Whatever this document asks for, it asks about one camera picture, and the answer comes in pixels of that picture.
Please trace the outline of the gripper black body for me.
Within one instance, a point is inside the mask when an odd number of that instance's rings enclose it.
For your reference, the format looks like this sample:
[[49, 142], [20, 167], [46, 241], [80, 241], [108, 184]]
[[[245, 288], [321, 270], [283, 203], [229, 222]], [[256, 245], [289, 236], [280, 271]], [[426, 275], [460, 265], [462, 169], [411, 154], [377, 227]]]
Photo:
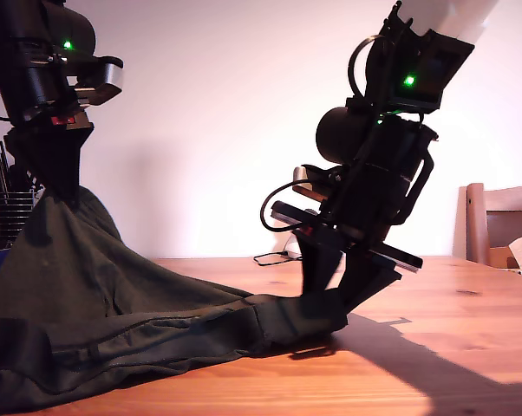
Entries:
[[66, 80], [3, 81], [3, 104], [11, 124], [9, 134], [43, 134], [53, 128], [86, 134], [94, 130], [75, 88]]
[[319, 211], [307, 211], [276, 201], [271, 216], [289, 226], [325, 225], [337, 231], [349, 245], [365, 244], [403, 269], [417, 271], [422, 259], [384, 243], [391, 227], [403, 224], [424, 186], [424, 172], [404, 174], [378, 166], [365, 166], [349, 179], [353, 169], [335, 166], [324, 170], [298, 166], [289, 186], [320, 203]]

